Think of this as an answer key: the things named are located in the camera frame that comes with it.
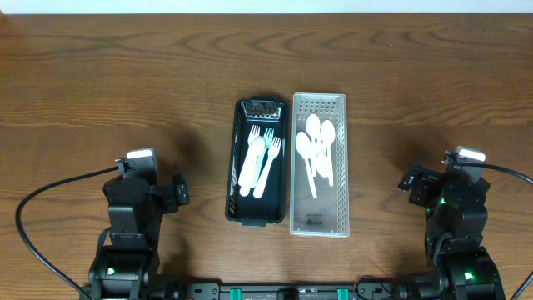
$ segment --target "utensil tray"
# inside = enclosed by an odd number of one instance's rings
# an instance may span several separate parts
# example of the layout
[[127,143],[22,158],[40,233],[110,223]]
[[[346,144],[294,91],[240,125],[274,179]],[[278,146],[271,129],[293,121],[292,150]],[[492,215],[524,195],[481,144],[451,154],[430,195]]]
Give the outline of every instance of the utensil tray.
[[[306,175],[305,161],[296,150],[296,135],[306,131],[309,115],[316,114],[321,123],[330,120],[336,138],[331,145],[333,187],[328,179],[317,174],[313,198]],[[342,94],[294,94],[292,102],[291,137],[291,224],[290,232],[302,236],[346,238],[350,235],[348,190],[348,143],[346,96]]]
[[[227,180],[226,219],[240,222],[243,226],[266,226],[280,223],[285,217],[286,173],[288,167],[288,105],[273,97],[255,96],[241,100],[235,105],[233,120],[232,153]],[[253,197],[253,189],[248,196],[239,193],[237,183],[242,164],[248,151],[248,135],[253,125],[259,125],[261,135],[267,128],[274,129],[274,137],[282,138],[278,156],[272,161],[266,181],[265,192],[259,199]],[[267,163],[268,154],[262,168]]]

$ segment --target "plastic cutlery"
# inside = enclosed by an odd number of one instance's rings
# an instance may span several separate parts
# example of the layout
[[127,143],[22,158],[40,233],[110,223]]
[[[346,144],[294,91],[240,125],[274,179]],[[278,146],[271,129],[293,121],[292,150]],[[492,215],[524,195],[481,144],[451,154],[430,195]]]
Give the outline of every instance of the plastic cutlery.
[[318,139],[320,136],[320,119],[316,114],[311,114],[307,117],[306,122],[306,131],[307,134],[311,137],[311,148],[315,153],[311,155],[311,169],[313,171],[313,177],[316,176],[316,155],[318,155],[317,142],[315,139]]
[[330,187],[333,187],[333,164],[331,163],[331,145],[335,141],[335,127],[330,120],[324,121],[322,127],[320,128],[320,136],[322,141],[327,147],[327,158],[329,162],[329,179]]
[[246,158],[244,158],[244,162],[242,163],[241,173],[239,174],[239,180],[237,180],[240,186],[242,186],[242,182],[244,181],[244,177],[242,176],[243,170],[247,166],[248,162],[250,161],[250,156],[252,155],[252,153],[250,152],[252,142],[257,137],[259,137],[259,130],[260,130],[259,126],[254,125],[252,126],[252,129],[250,130],[250,134],[248,135],[248,151],[247,151]]
[[277,155],[279,154],[280,147],[281,147],[281,139],[276,137],[274,139],[274,142],[271,144],[270,149],[268,150],[268,159],[266,160],[266,165],[263,168],[263,171],[261,172],[261,176],[259,177],[257,186],[253,190],[253,197],[260,198],[263,195],[263,192],[265,192],[265,186],[267,185],[267,179],[268,179],[268,173],[270,172],[270,166],[272,165],[272,161],[274,160],[274,158],[276,158]]
[[324,178],[329,177],[330,166],[326,154],[318,153],[318,156],[316,157],[316,170],[318,170],[320,176]]
[[256,139],[253,140],[252,145],[250,145],[250,148],[248,149],[248,152],[251,154],[250,160],[248,161],[248,164],[244,166],[244,168],[241,170],[241,176],[243,176],[243,179],[241,188],[239,189],[239,193],[243,197],[248,196],[248,193],[250,192],[250,184],[252,183],[252,174],[254,172],[254,169],[256,168],[256,160],[264,148],[265,138],[256,137]]
[[313,154],[313,150],[311,148],[311,141],[309,141],[309,137],[306,135],[305,132],[299,132],[296,135],[296,150],[298,151],[298,153],[300,153],[303,160],[306,161],[307,179],[309,180],[309,187],[311,188],[311,194],[314,198],[316,198],[315,179],[313,178],[311,168],[309,167],[309,161],[307,160],[311,156],[310,154]]
[[263,137],[265,138],[265,149],[257,158],[256,171],[253,173],[252,184],[250,185],[250,188],[255,188],[257,185],[259,173],[261,172],[261,166],[263,165],[263,159],[265,158],[265,152],[268,150],[270,145],[272,145],[272,139],[274,138],[274,129],[267,128],[265,134],[263,134]]

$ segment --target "wood grain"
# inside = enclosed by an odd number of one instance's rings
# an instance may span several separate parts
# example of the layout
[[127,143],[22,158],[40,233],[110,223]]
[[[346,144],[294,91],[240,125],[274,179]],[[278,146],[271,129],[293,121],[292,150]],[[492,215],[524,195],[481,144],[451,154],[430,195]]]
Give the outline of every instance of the wood grain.
[[[163,220],[160,272],[225,283],[421,272],[425,220],[398,180],[414,160],[442,168],[458,144],[533,174],[532,82],[531,15],[7,16],[0,298],[77,298],[24,247],[15,208],[35,188],[139,147],[156,149],[162,178],[173,165],[185,171],[192,197]],[[235,102],[291,103],[295,92],[347,95],[347,239],[293,237],[288,216],[266,228],[224,217]],[[111,176],[45,192],[23,214],[30,238],[78,283],[108,226],[102,183]],[[533,190],[485,177],[483,244],[510,297],[533,266]]]

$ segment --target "green clip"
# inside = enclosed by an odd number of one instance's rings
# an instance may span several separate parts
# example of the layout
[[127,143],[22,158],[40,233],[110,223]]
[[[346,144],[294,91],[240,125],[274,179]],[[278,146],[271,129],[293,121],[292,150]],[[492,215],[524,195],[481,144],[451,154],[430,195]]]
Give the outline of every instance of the green clip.
[[349,300],[350,295],[347,288],[339,288],[336,293],[339,296],[338,300]]
[[230,300],[241,300],[241,289],[240,288],[230,289]]

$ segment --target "spoon handle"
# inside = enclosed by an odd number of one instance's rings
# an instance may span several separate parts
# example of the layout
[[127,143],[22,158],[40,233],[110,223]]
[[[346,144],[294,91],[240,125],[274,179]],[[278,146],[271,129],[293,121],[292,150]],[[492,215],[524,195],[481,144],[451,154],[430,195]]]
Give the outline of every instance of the spoon handle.
[[253,190],[253,197],[257,199],[261,198],[265,192],[265,186],[267,185],[268,173],[270,172],[270,167],[272,166],[272,160],[274,160],[274,158],[270,157],[269,155],[268,159],[266,160],[266,165],[261,172],[261,176],[259,177],[259,181]]
[[333,187],[333,163],[331,163],[331,145],[327,148],[327,158],[329,162],[329,179],[330,179],[330,187]]
[[316,177],[316,154],[318,153],[316,146],[317,143],[315,142],[315,138],[313,138],[311,141],[311,170],[313,171],[313,177]]
[[316,198],[315,179],[313,178],[313,174],[311,173],[309,161],[307,160],[307,158],[304,158],[303,160],[306,161],[307,179],[309,179],[309,187],[311,187],[311,194],[313,194],[313,197]]
[[246,197],[250,193],[250,185],[252,184],[252,174],[255,170],[257,156],[250,156],[248,164],[241,170],[241,176],[243,176],[241,189],[239,193],[241,196]]
[[247,156],[246,158],[244,158],[244,162],[242,163],[242,167],[241,167],[241,173],[239,174],[239,179],[237,180],[237,182],[239,183],[241,187],[245,181],[244,173],[246,173],[246,170],[247,170],[248,164],[250,164],[251,158],[252,158],[252,151],[250,151],[250,148],[248,148]]

